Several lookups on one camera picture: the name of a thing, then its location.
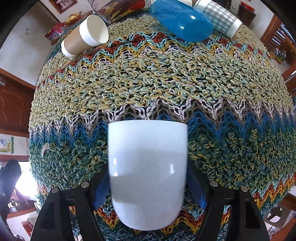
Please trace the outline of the white ceramic cup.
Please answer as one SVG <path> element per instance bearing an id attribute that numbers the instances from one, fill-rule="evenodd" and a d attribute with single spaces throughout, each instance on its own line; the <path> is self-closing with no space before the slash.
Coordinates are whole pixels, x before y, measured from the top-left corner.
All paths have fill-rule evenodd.
<path id="1" fill-rule="evenodd" d="M 182 209 L 188 127 L 167 120 L 123 120 L 108 125 L 112 205 L 136 230 L 164 228 Z"/>

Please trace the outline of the brown sleeve paper cup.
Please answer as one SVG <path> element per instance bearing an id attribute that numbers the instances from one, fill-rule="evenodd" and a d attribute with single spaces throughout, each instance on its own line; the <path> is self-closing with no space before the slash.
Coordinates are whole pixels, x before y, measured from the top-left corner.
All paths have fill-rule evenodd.
<path id="1" fill-rule="evenodd" d="M 97 15 L 89 15 L 61 43 L 62 53 L 74 58 L 84 51 L 108 42 L 109 32 L 105 22 Z"/>

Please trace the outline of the checkered paper cup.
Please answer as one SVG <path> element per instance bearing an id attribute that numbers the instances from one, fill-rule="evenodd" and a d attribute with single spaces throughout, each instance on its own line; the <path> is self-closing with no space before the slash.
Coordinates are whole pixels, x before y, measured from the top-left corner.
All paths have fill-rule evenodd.
<path id="1" fill-rule="evenodd" d="M 195 3 L 194 9 L 205 15 L 215 30 L 229 38 L 232 38 L 242 25 L 241 20 L 214 1 L 199 0 Z"/>

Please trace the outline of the blue plastic cup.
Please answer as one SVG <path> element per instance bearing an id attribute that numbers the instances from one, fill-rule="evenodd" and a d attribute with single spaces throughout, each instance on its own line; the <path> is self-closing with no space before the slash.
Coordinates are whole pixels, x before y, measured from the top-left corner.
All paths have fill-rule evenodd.
<path id="1" fill-rule="evenodd" d="M 181 1 L 154 1 L 149 12 L 169 31 L 187 42 L 201 42 L 213 32 L 212 23 Z"/>

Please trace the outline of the red gift box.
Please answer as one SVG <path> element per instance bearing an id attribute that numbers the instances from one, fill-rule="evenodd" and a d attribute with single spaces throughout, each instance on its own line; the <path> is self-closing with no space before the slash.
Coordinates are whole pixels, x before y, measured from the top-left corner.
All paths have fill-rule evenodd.
<path id="1" fill-rule="evenodd" d="M 46 33 L 45 37 L 52 43 L 58 40 L 62 34 L 66 31 L 65 23 L 57 23 L 52 29 Z"/>

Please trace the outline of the fruit bowl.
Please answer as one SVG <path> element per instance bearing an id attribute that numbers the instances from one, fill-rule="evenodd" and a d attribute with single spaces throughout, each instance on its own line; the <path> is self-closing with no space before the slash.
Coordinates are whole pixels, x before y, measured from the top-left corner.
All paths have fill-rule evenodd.
<path id="1" fill-rule="evenodd" d="M 81 11 L 79 13 L 75 13 L 75 14 L 71 14 L 67 20 L 65 21 L 65 23 L 67 25 L 74 23 L 75 21 L 77 21 L 79 19 L 79 17 L 81 16 Z"/>

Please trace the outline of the pink dumbbells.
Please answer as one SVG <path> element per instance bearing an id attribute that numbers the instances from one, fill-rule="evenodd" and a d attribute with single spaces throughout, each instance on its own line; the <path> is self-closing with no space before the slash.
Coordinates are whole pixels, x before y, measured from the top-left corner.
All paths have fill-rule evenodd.
<path id="1" fill-rule="evenodd" d="M 67 8 L 71 4 L 73 4 L 73 1 L 72 0 L 57 0 L 56 4 L 59 4 L 61 6 L 61 8 Z"/>

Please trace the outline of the wooden chair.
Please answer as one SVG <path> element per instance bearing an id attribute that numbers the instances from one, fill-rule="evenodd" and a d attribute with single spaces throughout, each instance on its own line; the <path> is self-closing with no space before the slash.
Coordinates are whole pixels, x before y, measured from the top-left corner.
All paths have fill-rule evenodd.
<path id="1" fill-rule="evenodd" d="M 295 76 L 295 40 L 278 16 L 273 15 L 271 22 L 265 30 L 261 41 L 268 50 L 285 51 L 288 67 L 282 76 L 285 82 Z"/>

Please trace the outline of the tall dark wicker bin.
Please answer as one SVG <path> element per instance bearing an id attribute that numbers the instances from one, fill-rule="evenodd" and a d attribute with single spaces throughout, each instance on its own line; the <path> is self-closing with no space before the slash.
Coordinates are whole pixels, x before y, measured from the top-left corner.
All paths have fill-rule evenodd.
<path id="1" fill-rule="evenodd" d="M 238 9 L 238 18 L 243 22 L 244 25 L 249 27 L 251 22 L 256 17 L 254 11 L 255 9 L 253 7 L 241 1 Z"/>

